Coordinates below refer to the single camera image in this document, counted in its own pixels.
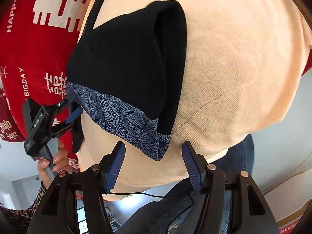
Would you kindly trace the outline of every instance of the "white chinese characters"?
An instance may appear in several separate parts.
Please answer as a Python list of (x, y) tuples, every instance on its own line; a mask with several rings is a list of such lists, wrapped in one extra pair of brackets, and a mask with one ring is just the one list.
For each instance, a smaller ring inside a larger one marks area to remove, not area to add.
[(64, 95), (66, 96), (66, 80), (67, 77), (63, 78), (63, 71), (60, 76), (52, 76), (46, 73), (46, 87), (49, 90), (49, 93), (54, 93), (56, 95), (61, 95), (62, 99)]
[(56, 126), (57, 124), (60, 124), (60, 121), (57, 118), (54, 118), (52, 127)]
[(91, 0), (36, 0), (33, 23), (80, 31)]
[(1, 132), (0, 133), (0, 137), (1, 137), (1, 139), (5, 138), (4, 133), (7, 135), (7, 137), (10, 140), (16, 139), (16, 137), (18, 136), (18, 134), (16, 132), (10, 133), (9, 131), (7, 131), (7, 130), (10, 130), (11, 128), (12, 128), (12, 125), (11, 125), (11, 123), (8, 120), (3, 120), (3, 122), (0, 122), (0, 129), (1, 129), (0, 130), (0, 132)]

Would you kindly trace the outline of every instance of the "finger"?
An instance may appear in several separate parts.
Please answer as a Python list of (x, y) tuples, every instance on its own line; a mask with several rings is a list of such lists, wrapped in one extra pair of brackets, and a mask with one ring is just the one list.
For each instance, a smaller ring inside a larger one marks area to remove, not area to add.
[(67, 171), (69, 174), (72, 174), (73, 173), (73, 168), (70, 165), (67, 165), (65, 168), (61, 169), (60, 171)]
[(61, 169), (65, 168), (69, 164), (68, 158), (65, 158), (58, 162), (53, 168), (52, 172), (53, 173), (58, 173)]
[(57, 145), (59, 149), (63, 149), (65, 147), (65, 144), (62, 141), (58, 141)]
[(57, 164), (67, 157), (68, 151), (65, 149), (60, 149), (53, 158), (53, 164)]
[(49, 164), (50, 164), (50, 161), (49, 161), (49, 160), (47, 160), (47, 159), (40, 159), (40, 160), (38, 161), (38, 172), (39, 172), (39, 174), (40, 174), (41, 172), (43, 172), (44, 169), (47, 168), (47, 167), (49, 166)]
[(39, 175), (40, 175), (40, 178), (41, 178), (41, 180), (43, 182), (44, 187), (46, 189), (48, 189), (50, 184), (51, 184), (51, 179), (50, 179), (48, 173), (45, 170), (43, 170), (43, 172), (40, 173)]

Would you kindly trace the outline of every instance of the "leaf pattern print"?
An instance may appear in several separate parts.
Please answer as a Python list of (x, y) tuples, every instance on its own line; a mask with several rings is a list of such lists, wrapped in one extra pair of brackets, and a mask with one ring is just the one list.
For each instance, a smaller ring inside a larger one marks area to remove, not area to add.
[(126, 140), (155, 161), (163, 158), (171, 136), (157, 132), (158, 118), (149, 119), (143, 111), (115, 96), (67, 82), (66, 93), (71, 92), (102, 129)]

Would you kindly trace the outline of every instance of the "blue jeans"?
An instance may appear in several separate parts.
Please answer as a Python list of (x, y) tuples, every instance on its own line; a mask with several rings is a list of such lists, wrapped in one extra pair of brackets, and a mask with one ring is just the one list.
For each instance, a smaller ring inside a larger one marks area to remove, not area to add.
[[(248, 173), (252, 174), (254, 157), (254, 144), (252, 141), (252, 136), (249, 134), (242, 142), (229, 148), (227, 154), (221, 159), (213, 162), (213, 164), (221, 168), (221, 170), (224, 172), (240, 173), (241, 171), (247, 171)], [(224, 210), (219, 234), (227, 233), (230, 216), (230, 203), (231, 192), (225, 191)]]

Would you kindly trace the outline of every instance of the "beige fabric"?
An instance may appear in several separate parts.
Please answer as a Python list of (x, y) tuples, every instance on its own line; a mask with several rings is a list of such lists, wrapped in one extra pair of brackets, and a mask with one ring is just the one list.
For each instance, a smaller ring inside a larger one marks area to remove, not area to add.
[[(95, 26), (152, 1), (105, 0)], [(247, 134), (281, 121), (307, 62), (312, 33), (292, 0), (177, 1), (186, 15), (188, 42), (170, 146), (155, 162), (124, 141), (127, 153), (114, 192), (144, 191), (186, 178), (185, 140), (212, 162)], [(85, 141), (78, 158), (85, 170), (121, 139), (85, 112), (82, 129)]]

